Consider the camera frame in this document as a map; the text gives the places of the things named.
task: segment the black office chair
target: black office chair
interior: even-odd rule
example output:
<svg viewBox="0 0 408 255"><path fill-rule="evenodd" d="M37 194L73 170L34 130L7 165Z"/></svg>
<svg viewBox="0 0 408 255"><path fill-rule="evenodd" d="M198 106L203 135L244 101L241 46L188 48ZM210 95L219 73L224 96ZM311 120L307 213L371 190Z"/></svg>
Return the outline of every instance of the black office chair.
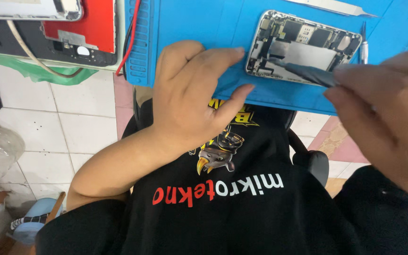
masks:
<svg viewBox="0 0 408 255"><path fill-rule="evenodd" d="M302 141L298 136L292 131L291 125L294 121L297 111L284 110L284 123L287 130L287 135L289 137L289 145L294 149L295 154L292 157L292 163L294 165L303 166L306 168L321 184L325 187L328 179L329 173L329 162L328 157L325 153L320 151L309 151L303 145ZM143 103L143 108L136 102L136 90L133 90L133 117L127 124L127 127L122 135L125 138L138 130L148 127L153 124L154 116L151 114L152 109L152 99Z"/></svg>

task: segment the pry tool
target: pry tool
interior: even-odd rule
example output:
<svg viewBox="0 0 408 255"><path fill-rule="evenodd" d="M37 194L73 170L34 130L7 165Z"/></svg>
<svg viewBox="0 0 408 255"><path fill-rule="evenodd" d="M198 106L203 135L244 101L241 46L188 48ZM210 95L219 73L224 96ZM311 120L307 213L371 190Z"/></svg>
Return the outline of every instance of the pry tool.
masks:
<svg viewBox="0 0 408 255"><path fill-rule="evenodd" d="M312 66L285 63L277 58L269 58L268 61L274 63L275 65L283 67L284 69L286 69L286 71L298 75L309 82L319 84L326 88L332 88L336 85L336 81L333 78L332 72L327 72Z"/></svg>

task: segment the person's left hand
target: person's left hand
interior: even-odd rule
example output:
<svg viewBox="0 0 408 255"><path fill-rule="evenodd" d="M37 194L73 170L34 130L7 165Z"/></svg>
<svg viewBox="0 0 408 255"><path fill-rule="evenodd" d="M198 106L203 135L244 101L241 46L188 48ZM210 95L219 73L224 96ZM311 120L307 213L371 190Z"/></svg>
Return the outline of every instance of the person's left hand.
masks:
<svg viewBox="0 0 408 255"><path fill-rule="evenodd" d="M217 136L242 108L254 85L238 87L217 110L208 106L218 78L243 58L243 48L205 50L197 41L166 46L157 62L152 135L176 156Z"/></svg>

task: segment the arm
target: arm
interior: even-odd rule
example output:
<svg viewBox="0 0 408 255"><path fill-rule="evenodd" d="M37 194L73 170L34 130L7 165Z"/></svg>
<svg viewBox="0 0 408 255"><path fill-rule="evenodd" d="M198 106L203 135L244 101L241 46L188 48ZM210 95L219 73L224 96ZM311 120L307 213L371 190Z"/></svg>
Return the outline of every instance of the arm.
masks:
<svg viewBox="0 0 408 255"><path fill-rule="evenodd" d="M408 52L335 71L324 95L365 157L408 193Z"/></svg>
<svg viewBox="0 0 408 255"><path fill-rule="evenodd" d="M218 110L208 107L218 78L243 55L239 48L205 50L196 41L165 47L157 62L154 124L88 160L72 180L68 209L103 199L124 200L137 180L218 135L254 88L242 85Z"/></svg>

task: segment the blue object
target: blue object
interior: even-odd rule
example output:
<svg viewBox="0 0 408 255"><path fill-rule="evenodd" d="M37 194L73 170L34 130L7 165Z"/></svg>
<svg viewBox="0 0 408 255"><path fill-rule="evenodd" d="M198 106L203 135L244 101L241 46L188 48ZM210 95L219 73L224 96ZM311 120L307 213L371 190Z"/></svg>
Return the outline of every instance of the blue object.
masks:
<svg viewBox="0 0 408 255"><path fill-rule="evenodd" d="M25 217L35 217L40 216L45 213L51 212L53 206L56 203L56 199L53 198L42 198L37 200L37 202L31 207L31 209L26 213ZM63 206L61 205L55 218L62 212ZM35 237L37 232L44 226L44 223L40 222L25 222L20 224L15 230L13 239L22 242L25 245L33 245L35 242Z"/></svg>
<svg viewBox="0 0 408 255"><path fill-rule="evenodd" d="M359 32L366 21L370 64L379 64L408 50L408 0L342 1L361 6L379 18L345 16L284 0L143 0L135 46L126 65L128 81L153 87L160 52L183 39L197 40L207 49L243 46L248 52L258 20L269 9L352 32ZM126 0L125 4L128 27L135 1ZM358 53L352 62L358 62ZM245 73L245 63L246 57L221 76L215 98L228 99L236 87L252 83L256 88L247 103L336 115L332 104L322 96L325 88L254 77Z"/></svg>

